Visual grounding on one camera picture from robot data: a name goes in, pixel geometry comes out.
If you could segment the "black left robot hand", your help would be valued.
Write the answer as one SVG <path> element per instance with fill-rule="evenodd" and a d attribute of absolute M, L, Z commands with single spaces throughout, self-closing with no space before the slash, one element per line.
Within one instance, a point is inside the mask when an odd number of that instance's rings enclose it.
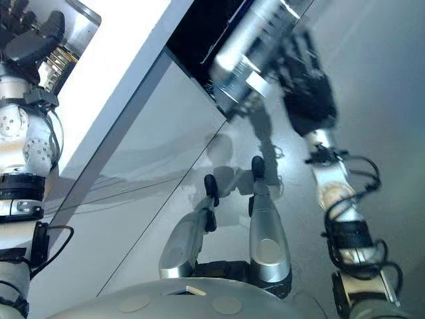
<path fill-rule="evenodd" d="M 51 11 L 47 20 L 33 28 L 33 11 L 24 12 L 28 1 L 1 2 L 1 76 L 12 76 L 38 85 L 38 67 L 64 37 L 65 16 Z"/>

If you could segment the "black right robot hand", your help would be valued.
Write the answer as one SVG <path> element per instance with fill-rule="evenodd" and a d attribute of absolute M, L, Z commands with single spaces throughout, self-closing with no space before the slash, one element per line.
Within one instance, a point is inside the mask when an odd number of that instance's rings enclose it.
<path fill-rule="evenodd" d="M 278 76 L 284 90 L 284 106 L 294 131 L 301 137 L 335 127 L 338 118 L 331 83 L 321 68 L 308 30 L 294 34 L 280 49 L 282 68 Z"/>

